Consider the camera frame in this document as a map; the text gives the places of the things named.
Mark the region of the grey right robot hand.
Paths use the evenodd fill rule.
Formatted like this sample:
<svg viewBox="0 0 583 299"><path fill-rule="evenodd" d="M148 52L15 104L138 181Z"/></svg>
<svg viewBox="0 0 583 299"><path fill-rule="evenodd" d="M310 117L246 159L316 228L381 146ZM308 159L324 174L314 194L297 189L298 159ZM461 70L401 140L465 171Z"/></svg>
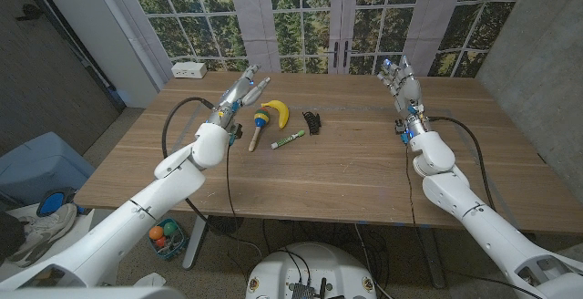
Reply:
<svg viewBox="0 0 583 299"><path fill-rule="evenodd" d="M414 76L412 65L406 56L399 64L386 58L377 74L394 98L394 106L401 116L395 121L395 134L404 144L410 139L431 130L424 116L424 102L419 81Z"/></svg>

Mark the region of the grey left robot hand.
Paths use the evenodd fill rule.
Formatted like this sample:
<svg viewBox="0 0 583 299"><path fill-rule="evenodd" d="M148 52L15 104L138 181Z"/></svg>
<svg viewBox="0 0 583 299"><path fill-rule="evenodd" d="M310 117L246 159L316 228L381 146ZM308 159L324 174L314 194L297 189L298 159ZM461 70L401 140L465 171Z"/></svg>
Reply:
<svg viewBox="0 0 583 299"><path fill-rule="evenodd" d="M245 69L240 78L222 94L218 106L212 109L207 123L226 129L242 107L252 105L258 100L271 81L269 77L266 77L255 85L253 77L260 68L260 65L250 65Z"/></svg>

